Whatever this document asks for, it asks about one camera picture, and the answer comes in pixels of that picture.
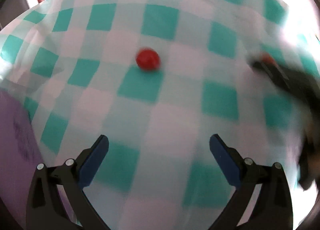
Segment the teal white checkered tablecloth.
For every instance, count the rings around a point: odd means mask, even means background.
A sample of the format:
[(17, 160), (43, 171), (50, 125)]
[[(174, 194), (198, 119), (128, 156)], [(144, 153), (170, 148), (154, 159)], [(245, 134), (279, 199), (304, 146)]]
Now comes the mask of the teal white checkered tablecloth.
[[(159, 69), (137, 66), (142, 48)], [(85, 193), (111, 229), (207, 229), (234, 192), (215, 133), (283, 165), (297, 227), (317, 196), (297, 182), (304, 122), (249, 67), (258, 52), (319, 76), (311, 13), (282, 0), (45, 0), (1, 31), (1, 87), (29, 111), (48, 165), (108, 137)]]

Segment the red tomato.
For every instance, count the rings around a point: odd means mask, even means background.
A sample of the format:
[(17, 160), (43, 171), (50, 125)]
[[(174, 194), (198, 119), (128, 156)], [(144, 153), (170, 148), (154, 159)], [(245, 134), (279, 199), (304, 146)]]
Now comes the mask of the red tomato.
[(277, 62), (275, 59), (267, 52), (263, 52), (260, 57), (261, 62), (265, 64), (271, 64), (271, 65), (276, 65)]
[(136, 54), (136, 64), (144, 71), (155, 71), (160, 68), (159, 54), (151, 48), (142, 48)]

